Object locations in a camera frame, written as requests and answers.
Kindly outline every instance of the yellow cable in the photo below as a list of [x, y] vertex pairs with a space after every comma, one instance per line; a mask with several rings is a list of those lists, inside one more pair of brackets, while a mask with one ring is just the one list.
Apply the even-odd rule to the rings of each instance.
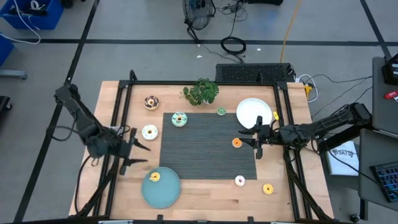
[[292, 19], [290, 20], [289, 28], [287, 28], [287, 32], [286, 32], [286, 35], [285, 35], [284, 44], [282, 46], [282, 52], [280, 53], [280, 63], [282, 63], [282, 61], [283, 61], [286, 40], [287, 40], [287, 37], [289, 36], [290, 29], [292, 28], [293, 22], [296, 19], [296, 15], [297, 15], [297, 12], [300, 9], [300, 6], [301, 6], [301, 0], [298, 0], [296, 8], [294, 9], [294, 13], [293, 13]]

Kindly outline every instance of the red object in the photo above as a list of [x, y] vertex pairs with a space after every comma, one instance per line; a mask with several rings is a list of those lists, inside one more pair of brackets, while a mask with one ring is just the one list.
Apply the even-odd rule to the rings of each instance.
[[384, 95], [384, 99], [391, 99], [391, 98], [394, 98], [396, 96], [398, 96], [398, 90], [397, 91], [392, 91], [392, 92], [389, 92], [389, 93], [385, 94]]

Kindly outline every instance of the dark gray mat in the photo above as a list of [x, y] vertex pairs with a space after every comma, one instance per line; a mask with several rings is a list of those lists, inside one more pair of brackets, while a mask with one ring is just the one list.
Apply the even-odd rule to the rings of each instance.
[[236, 149], [232, 139], [244, 136], [236, 114], [187, 113], [188, 123], [176, 128], [173, 113], [164, 113], [160, 166], [181, 179], [257, 179], [253, 148]]

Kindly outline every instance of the white paper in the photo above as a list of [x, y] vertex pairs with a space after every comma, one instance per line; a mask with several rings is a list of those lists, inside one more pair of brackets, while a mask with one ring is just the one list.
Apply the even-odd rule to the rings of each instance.
[[353, 175], [358, 176], [358, 173], [347, 165], [341, 163], [335, 159], [332, 155], [337, 157], [339, 160], [353, 166], [355, 169], [359, 169], [359, 160], [356, 155], [355, 145], [353, 141], [348, 141], [332, 150], [327, 152], [326, 157], [328, 159], [329, 171], [331, 175]]

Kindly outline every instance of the teal plate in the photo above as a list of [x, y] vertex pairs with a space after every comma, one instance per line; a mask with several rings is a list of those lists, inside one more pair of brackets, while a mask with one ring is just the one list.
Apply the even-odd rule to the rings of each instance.
[[[153, 172], [160, 174], [157, 182], [151, 181]], [[167, 208], [180, 196], [180, 178], [174, 170], [168, 167], [158, 167], [151, 170], [142, 181], [141, 192], [145, 201], [154, 208]]]

